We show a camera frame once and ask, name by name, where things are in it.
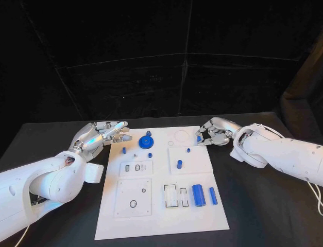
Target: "white robotic arm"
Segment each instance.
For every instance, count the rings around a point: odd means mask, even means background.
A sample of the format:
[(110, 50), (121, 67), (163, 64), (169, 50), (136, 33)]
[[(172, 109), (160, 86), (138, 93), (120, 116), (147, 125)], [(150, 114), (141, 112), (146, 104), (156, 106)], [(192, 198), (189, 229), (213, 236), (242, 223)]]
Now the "white robotic arm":
[[(102, 146), (131, 140), (127, 122), (89, 123), (76, 133), (68, 151), (0, 173), (0, 241), (27, 227), (78, 195), (84, 182), (98, 183), (101, 165), (88, 163)], [(46, 200), (32, 203), (29, 192)]]
[(198, 145), (225, 145), (234, 139), (231, 157), (257, 168), (270, 164), (274, 169), (323, 187), (323, 146), (284, 136), (258, 124), (241, 127), (226, 119), (213, 117), (196, 135), (208, 130), (211, 138)]

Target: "black tablecloth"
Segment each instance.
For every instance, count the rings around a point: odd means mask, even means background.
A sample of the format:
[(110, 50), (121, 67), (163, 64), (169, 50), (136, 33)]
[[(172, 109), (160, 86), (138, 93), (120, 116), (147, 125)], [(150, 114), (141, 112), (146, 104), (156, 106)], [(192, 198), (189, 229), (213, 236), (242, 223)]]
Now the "black tablecloth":
[[(212, 116), (127, 119), (130, 128), (200, 126)], [(271, 112), (219, 115), (239, 125), (260, 123), (290, 137)], [(27, 123), (0, 160), (0, 172), (55, 156), (87, 122)], [(229, 157), (232, 144), (208, 146), (229, 230), (94, 240), (105, 171), (99, 184), (84, 184), (76, 198), (30, 225), (20, 246), (323, 246), (323, 217), (307, 183), (257, 169)], [(107, 165), (110, 148), (92, 160)], [(22, 232), (0, 243), (13, 246)]]

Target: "dark background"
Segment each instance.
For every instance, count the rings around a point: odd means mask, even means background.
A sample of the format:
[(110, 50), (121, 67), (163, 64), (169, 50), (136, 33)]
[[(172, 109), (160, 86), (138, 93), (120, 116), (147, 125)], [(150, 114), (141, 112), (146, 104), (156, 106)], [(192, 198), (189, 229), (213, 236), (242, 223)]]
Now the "dark background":
[(322, 28), (323, 1), (0, 0), (0, 156), (26, 122), (277, 110)]

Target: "white board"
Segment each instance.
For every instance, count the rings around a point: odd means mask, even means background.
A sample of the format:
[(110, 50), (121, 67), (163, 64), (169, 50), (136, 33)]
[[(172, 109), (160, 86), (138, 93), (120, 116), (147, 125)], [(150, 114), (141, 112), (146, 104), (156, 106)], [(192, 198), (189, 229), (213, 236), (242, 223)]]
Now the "white board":
[[(198, 126), (134, 129), (128, 133), (133, 140), (111, 145), (95, 240), (229, 229), (206, 147), (196, 146), (195, 133), (198, 129)], [(146, 135), (147, 130), (151, 132), (154, 145), (144, 150), (138, 147), (138, 139)], [(121, 151), (123, 147), (127, 148), (125, 154)], [(187, 156), (185, 153), (177, 154), (174, 147), (190, 148)], [(185, 169), (180, 174), (172, 173), (172, 165), (176, 166), (177, 163), (174, 164), (174, 161), (170, 163), (170, 159), (177, 159), (177, 156), (185, 159), (189, 167), (193, 167), (190, 170)], [(206, 165), (190, 164), (192, 160), (198, 164), (205, 163)], [(121, 171), (121, 168), (125, 170), (124, 162), (133, 162), (130, 164), (136, 165), (134, 162), (146, 161), (153, 161), (153, 169), (147, 169), (146, 174)], [(120, 181), (127, 180), (133, 182), (125, 183), (127, 187), (120, 187)], [(147, 212), (149, 215), (137, 216), (147, 211), (149, 197), (146, 192), (140, 193), (140, 188), (146, 187), (143, 182), (147, 180), (150, 180), (151, 210)], [(195, 206), (192, 194), (192, 185), (195, 184), (200, 184), (203, 187), (206, 200), (203, 207)], [(166, 208), (164, 185), (176, 187), (177, 207)], [(215, 189), (218, 205), (212, 204), (209, 187)], [(121, 196), (121, 191), (123, 194), (127, 191), (131, 196)], [(131, 208), (133, 200), (137, 201), (137, 205)], [(170, 200), (174, 204), (174, 194), (170, 195)]]

